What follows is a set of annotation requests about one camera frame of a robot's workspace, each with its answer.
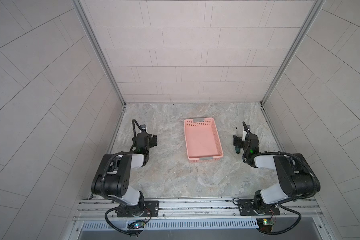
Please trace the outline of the green black handled screwdriver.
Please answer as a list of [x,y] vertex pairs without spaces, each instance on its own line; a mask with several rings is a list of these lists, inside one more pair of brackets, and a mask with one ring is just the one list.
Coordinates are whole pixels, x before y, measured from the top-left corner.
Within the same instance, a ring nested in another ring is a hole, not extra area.
[[239,144],[239,140],[240,140],[240,138],[239,138],[239,136],[238,136],[238,133],[237,133],[237,131],[238,131],[238,129],[236,128],[236,135],[234,135],[234,146],[235,146],[235,152],[237,153],[237,154],[240,154],[240,152],[241,152],[241,149],[240,149],[240,144]]

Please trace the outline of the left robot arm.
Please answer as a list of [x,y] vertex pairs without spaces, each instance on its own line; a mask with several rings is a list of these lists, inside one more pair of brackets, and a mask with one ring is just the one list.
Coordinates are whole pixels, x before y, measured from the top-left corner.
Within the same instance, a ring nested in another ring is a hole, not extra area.
[[148,163],[150,148],[158,141],[156,135],[139,133],[133,142],[135,149],[130,152],[105,154],[91,184],[93,195],[120,204],[118,217],[140,217],[146,211],[143,193],[130,186],[131,170]]

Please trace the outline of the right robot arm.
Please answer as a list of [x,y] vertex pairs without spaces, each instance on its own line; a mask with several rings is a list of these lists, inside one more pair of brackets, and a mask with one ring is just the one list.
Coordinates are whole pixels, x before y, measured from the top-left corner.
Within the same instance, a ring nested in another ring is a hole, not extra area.
[[260,152],[259,138],[252,133],[233,136],[237,154],[243,152],[243,162],[258,169],[275,170],[278,182],[255,192],[251,206],[255,214],[272,212],[279,204],[306,199],[321,190],[319,179],[302,154],[282,152]]

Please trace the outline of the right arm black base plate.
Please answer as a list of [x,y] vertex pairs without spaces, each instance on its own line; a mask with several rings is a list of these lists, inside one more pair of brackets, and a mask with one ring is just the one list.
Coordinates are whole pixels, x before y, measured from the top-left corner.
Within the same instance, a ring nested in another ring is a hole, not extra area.
[[240,216],[278,216],[280,210],[277,205],[267,205],[261,200],[234,200],[234,204],[238,206]]

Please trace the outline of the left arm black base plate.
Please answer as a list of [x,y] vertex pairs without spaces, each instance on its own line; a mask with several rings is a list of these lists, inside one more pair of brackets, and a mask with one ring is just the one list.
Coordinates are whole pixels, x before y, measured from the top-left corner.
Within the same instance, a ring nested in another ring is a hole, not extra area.
[[125,206],[116,210],[118,218],[145,218],[157,217],[159,211],[159,201],[144,201],[137,206]]

